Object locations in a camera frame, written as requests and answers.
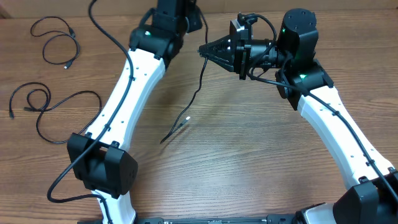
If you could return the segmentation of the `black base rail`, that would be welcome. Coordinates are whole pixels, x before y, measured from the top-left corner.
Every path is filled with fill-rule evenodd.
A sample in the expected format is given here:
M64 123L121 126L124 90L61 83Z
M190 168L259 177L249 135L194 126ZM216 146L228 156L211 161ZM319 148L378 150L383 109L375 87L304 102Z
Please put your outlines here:
M133 224L305 224L305 220L293 214L274 214L252 218L137 218Z

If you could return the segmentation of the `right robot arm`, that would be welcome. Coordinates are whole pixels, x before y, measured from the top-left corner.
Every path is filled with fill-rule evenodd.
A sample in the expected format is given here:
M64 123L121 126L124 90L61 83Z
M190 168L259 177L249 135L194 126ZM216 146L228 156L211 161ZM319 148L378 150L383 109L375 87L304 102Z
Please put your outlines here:
M346 110L333 80L315 58L317 18L309 10L287 11L271 39L252 34L259 14L238 14L229 34L199 48L240 79L261 81L254 69L275 69L273 84L317 132L343 178L346 192L335 203L320 203L267 223L396 223L397 169L368 141Z

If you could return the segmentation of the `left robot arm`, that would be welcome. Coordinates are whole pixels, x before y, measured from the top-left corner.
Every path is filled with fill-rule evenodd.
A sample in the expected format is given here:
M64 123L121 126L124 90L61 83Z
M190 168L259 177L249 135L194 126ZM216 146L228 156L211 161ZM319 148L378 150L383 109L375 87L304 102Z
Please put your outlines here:
M125 66L105 107L84 135L70 136L74 175L97 198L100 223L134 223L129 191L138 165L128 153L134 127L184 35L201 27L195 1L159 1L149 9L131 32Z

